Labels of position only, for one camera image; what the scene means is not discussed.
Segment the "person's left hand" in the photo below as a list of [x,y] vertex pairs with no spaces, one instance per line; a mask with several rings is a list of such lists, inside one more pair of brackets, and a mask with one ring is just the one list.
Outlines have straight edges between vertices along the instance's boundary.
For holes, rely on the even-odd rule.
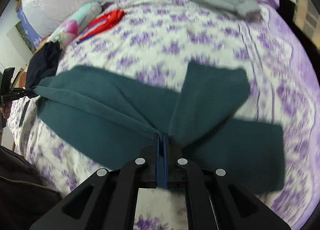
[[12,102],[9,101],[5,105],[1,106],[1,113],[3,118],[8,119],[10,117]]

